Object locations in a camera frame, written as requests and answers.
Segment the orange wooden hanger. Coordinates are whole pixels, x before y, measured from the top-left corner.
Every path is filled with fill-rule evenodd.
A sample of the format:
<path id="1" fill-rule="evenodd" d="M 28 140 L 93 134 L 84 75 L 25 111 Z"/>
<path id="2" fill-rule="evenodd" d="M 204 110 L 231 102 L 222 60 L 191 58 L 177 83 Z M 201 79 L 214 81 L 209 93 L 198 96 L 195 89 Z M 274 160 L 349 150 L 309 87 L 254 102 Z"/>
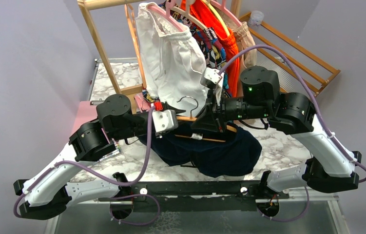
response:
<path id="1" fill-rule="evenodd" d="M 177 103 L 182 101 L 184 98 L 190 98 L 190 99 L 194 100 L 196 106 L 190 110 L 190 116 L 189 117 L 177 116 L 177 120 L 178 121 L 184 121 L 184 122 L 195 122 L 197 120 L 197 118 L 193 117 L 193 110 L 196 110 L 199 107 L 199 102 L 197 101 L 197 99 L 195 99 L 191 96 L 183 96 L 177 101 Z M 237 129 L 234 128 L 234 127 L 231 127 L 231 126 L 228 126 L 227 130 L 229 132 L 233 132 L 234 134 L 237 133 Z M 195 139 L 195 140 L 213 141 L 213 142 L 225 142 L 226 141 L 226 140 L 218 139 L 218 138 L 207 138 L 207 137 L 204 137 L 204 135 L 200 134 L 200 133 L 192 133 L 190 136 L 176 135 L 175 134 L 175 136 L 176 137 L 182 137 L 182 138 L 190 138 L 190 139 Z"/>

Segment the navy blue shorts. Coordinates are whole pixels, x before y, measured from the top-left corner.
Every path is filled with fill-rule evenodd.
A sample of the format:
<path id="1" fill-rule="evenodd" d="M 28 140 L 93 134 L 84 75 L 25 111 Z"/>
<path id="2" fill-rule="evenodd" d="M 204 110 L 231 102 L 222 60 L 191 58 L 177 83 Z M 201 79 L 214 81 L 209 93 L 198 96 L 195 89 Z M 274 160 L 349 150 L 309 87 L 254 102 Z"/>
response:
<path id="1" fill-rule="evenodd" d="M 192 133 L 191 123 L 183 122 L 162 138 L 153 136 L 151 149 L 169 166 L 190 162 L 206 176 L 245 176 L 253 171 L 262 153 L 262 145 L 250 132 L 234 123 L 228 125 L 236 132 L 202 131 L 203 135 L 214 139 L 222 137 L 222 142 L 217 142 L 177 137 L 179 133 Z"/>

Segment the wooden clothes rack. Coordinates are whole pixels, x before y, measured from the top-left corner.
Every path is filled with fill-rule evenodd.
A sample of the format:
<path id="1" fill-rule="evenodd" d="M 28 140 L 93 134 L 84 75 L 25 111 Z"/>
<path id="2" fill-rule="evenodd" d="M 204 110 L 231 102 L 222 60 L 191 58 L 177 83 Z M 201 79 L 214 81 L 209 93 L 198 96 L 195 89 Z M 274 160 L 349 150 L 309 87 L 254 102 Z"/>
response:
<path id="1" fill-rule="evenodd" d="M 98 51 L 99 58 L 101 59 L 102 63 L 104 65 L 107 65 L 108 68 L 106 68 L 106 71 L 108 72 L 109 79 L 111 81 L 111 84 L 118 94 L 123 94 L 129 97 L 132 101 L 132 109 L 133 112 L 135 112 L 135 104 L 133 101 L 134 95 L 141 93 L 143 89 L 145 89 L 145 78 L 143 78 L 143 84 L 138 84 L 130 87 L 125 87 L 123 89 L 120 89 L 118 81 L 116 79 L 116 76 L 111 68 L 110 60 L 108 57 L 108 53 L 106 51 L 106 48 L 104 47 L 103 40 L 100 37 L 100 34 L 96 28 L 96 24 L 93 20 L 93 17 L 91 15 L 92 10 L 98 10 L 98 9 L 104 9 L 108 7 L 116 7 L 116 6 L 123 6 L 125 5 L 125 8 L 128 8 L 128 4 L 131 5 L 132 3 L 140 3 L 140 2 L 151 2 L 154 0 L 77 0 L 78 7 L 80 8 L 80 11 L 83 15 L 83 18 L 85 20 L 85 23 L 88 27 L 88 30 L 90 32 L 90 35 L 93 39 L 93 42 L 95 44 L 95 48 Z M 234 15 L 234 17 L 239 16 L 240 7 L 241 7 L 241 0 L 231 0 L 231 7 L 230 7 L 230 14 Z M 128 33 L 118 33 L 116 37 L 128 35 L 131 36 L 131 42 L 133 45 L 135 44 L 134 48 L 138 48 L 136 43 L 134 43 L 137 38 L 134 35 L 133 31 L 133 24 L 131 22 L 131 34 Z"/>

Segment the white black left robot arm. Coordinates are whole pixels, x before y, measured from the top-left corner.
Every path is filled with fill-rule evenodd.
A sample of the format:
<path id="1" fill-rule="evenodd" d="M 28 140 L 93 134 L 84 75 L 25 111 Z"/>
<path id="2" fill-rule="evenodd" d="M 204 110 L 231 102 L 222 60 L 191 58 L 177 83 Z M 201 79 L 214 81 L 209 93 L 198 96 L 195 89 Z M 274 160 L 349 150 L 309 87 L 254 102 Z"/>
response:
<path id="1" fill-rule="evenodd" d="M 18 196 L 13 207 L 15 217 L 47 220 L 86 200 L 113 196 L 124 200 L 129 187 L 145 174 L 151 149 L 146 149 L 143 167 L 134 181 L 108 178 L 91 166 L 113 152 L 117 140 L 145 135 L 150 145 L 153 134 L 176 129 L 177 116 L 183 109 L 176 104 L 156 102 L 149 111 L 133 114 L 129 98 L 114 94 L 96 106 L 96 113 L 96 119 L 82 124 L 40 173 L 14 182 Z"/>

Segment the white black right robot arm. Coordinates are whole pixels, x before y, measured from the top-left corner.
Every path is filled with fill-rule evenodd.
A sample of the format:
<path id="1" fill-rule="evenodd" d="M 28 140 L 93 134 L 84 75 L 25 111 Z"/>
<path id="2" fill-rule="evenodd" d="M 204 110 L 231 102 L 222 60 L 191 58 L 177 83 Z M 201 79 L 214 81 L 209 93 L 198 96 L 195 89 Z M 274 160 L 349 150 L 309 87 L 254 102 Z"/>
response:
<path id="1" fill-rule="evenodd" d="M 292 136 L 312 155 L 296 167 L 264 172 L 257 185 L 261 197 L 270 198 L 283 190 L 304 186 L 322 193 L 358 188 L 355 163 L 361 153 L 349 151 L 328 136 L 307 96 L 281 92 L 278 74 L 262 66 L 244 70 L 240 81 L 244 95 L 225 98 L 220 88 L 222 76 L 217 69 L 207 68 L 200 82 L 209 92 L 192 128 L 223 133 L 228 130 L 229 121 L 265 118 L 269 127 Z"/>

